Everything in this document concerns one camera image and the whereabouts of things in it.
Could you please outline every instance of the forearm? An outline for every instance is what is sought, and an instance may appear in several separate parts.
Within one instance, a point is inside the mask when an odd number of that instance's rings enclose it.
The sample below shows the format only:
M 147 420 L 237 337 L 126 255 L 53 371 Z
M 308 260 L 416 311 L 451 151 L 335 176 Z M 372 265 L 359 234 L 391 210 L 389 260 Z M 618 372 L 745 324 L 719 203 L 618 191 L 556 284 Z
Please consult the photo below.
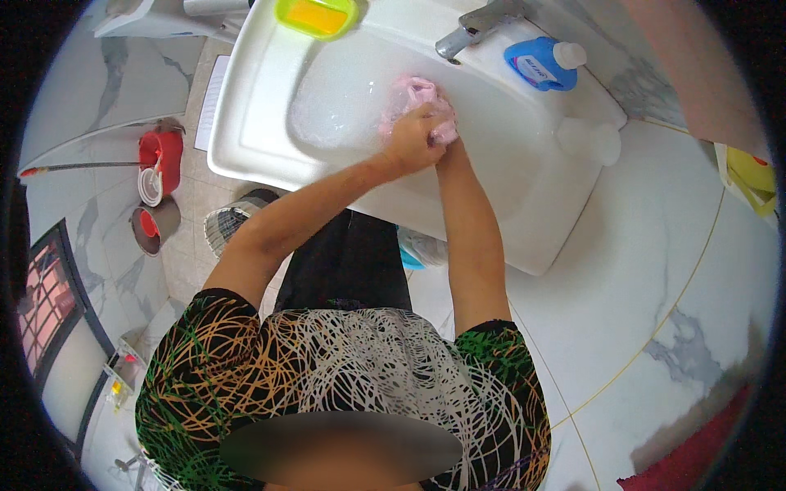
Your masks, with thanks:
M 510 320 L 505 253 L 497 217 L 475 176 L 463 142 L 451 145 L 436 170 L 447 231 L 457 334 L 491 318 Z
M 373 156 L 274 201 L 249 218 L 231 243 L 283 260 L 344 208 L 389 180 Z

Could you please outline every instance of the mop handle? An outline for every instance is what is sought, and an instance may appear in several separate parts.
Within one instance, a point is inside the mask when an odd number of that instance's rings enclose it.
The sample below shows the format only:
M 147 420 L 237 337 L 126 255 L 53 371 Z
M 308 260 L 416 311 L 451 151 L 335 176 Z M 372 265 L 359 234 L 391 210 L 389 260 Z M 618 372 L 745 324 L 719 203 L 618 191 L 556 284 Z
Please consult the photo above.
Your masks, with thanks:
M 87 169 L 91 167 L 130 167 L 141 165 L 139 162 L 89 162 L 89 163 L 67 163 L 60 166 L 49 167 L 30 167 L 22 171 L 19 177 L 26 178 L 40 174 L 46 174 L 51 170 L 68 170 L 68 169 Z

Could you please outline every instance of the patterned shirt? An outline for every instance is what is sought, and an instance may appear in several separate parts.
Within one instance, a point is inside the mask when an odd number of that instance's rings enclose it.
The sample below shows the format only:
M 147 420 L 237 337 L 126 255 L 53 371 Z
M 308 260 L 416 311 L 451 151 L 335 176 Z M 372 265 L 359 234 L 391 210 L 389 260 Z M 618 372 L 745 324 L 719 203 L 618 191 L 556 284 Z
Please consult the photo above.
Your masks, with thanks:
M 260 323 L 222 289 L 194 297 L 164 336 L 136 424 L 160 478 L 191 490 L 261 489 L 223 462 L 221 441 L 265 418 L 330 410 L 404 415 L 455 435 L 462 458 L 421 482 L 424 491 L 534 490 L 549 463 L 543 393 L 514 323 L 489 321 L 454 343 L 398 309 L 284 310 Z

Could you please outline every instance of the gray bucket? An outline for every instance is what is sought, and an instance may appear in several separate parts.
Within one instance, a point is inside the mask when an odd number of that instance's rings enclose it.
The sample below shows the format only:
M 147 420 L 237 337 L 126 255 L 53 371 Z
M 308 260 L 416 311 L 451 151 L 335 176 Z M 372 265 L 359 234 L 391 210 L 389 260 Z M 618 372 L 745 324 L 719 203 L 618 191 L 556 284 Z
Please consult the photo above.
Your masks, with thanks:
M 140 215 L 147 211 L 152 216 L 153 223 L 158 228 L 158 235 L 149 237 L 142 230 Z M 147 255 L 157 256 L 161 252 L 161 246 L 171 237 L 180 226 L 180 208 L 171 196 L 166 196 L 161 200 L 157 207 L 149 207 L 142 204 L 134 209 L 131 214 L 131 230 L 134 231 L 134 238 L 139 247 Z

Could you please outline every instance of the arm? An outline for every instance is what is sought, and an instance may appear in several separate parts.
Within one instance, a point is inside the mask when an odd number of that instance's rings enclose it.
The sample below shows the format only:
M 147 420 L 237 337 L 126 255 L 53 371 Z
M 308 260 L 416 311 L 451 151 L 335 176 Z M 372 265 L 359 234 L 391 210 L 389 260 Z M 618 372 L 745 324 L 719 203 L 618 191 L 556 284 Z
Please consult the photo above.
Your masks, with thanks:
M 445 214 L 456 336 L 492 319 L 511 321 L 497 217 L 460 138 L 436 168 Z
M 226 288 L 253 306 L 262 303 L 281 263 L 322 226 L 371 189 L 434 165 L 444 146 L 428 135 L 445 118 L 421 106 L 396 123 L 381 153 L 314 184 L 289 193 L 249 218 L 226 245 L 204 289 Z

